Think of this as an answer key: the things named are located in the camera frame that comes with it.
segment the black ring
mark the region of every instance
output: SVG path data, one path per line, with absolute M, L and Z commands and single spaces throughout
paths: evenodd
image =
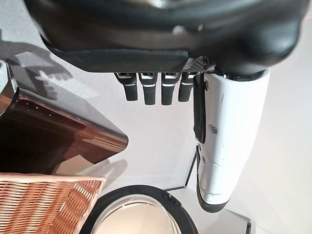
M 119 198 L 132 194 L 147 195 L 159 201 L 167 210 L 167 212 L 169 212 L 171 216 L 175 219 L 182 234 L 198 234 L 196 226 L 193 223 L 191 217 L 186 212 L 186 210 L 183 209 L 181 203 L 175 197 L 173 197 L 166 191 L 148 185 L 127 186 L 116 189 L 100 197 L 97 200 L 94 208 L 92 209 L 79 234 L 90 234 L 97 218 L 107 206 L 109 206 L 112 202 L 116 201 Z

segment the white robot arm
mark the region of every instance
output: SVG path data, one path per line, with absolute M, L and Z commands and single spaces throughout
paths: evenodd
M 229 201 L 251 153 L 269 75 L 264 71 L 239 81 L 202 74 L 194 81 L 195 102 L 205 97 L 194 105 L 197 195 L 209 212 L 220 211 Z

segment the white floor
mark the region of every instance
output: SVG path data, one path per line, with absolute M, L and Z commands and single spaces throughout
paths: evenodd
M 126 102 L 112 74 L 91 74 L 53 55 L 47 58 L 22 0 L 0 1 L 0 30 L 0 58 L 42 66 L 39 79 L 86 99 L 129 137 L 124 152 L 85 171 L 108 174 L 106 192 L 126 184 L 184 184 L 196 145 L 192 100 L 178 103 L 175 90 L 173 105 L 161 106 L 158 86 L 157 104 L 145 106 L 139 86 L 139 101 Z M 303 31 L 292 56 L 272 68 L 253 153 L 231 199 L 231 205 L 274 234 L 312 232 L 311 20 Z

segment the wicker basket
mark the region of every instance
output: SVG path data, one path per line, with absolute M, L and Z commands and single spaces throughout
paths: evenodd
M 105 181 L 0 174 L 0 234 L 78 234 Z

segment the woven basket rim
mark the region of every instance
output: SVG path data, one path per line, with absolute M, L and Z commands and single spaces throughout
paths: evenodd
M 99 176 L 81 176 L 81 175 L 43 175 L 43 174 L 19 174 L 19 173 L 0 173 L 0 181 L 12 181 L 12 182 L 77 182 L 77 181 L 89 181 L 99 180 L 104 184 L 106 183 L 106 177 Z

